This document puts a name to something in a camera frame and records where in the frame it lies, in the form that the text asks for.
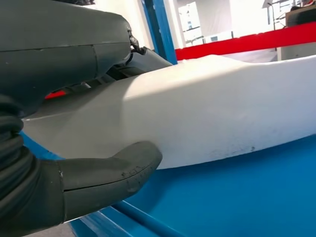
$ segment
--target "dark gray robot arm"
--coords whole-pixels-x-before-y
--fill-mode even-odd
[[[19,135],[20,118],[45,95],[128,60],[125,19],[50,0],[3,1],[0,19],[5,35],[0,39],[0,236],[27,235],[125,199],[159,165],[161,154],[149,142],[106,159],[55,161],[35,158]]]

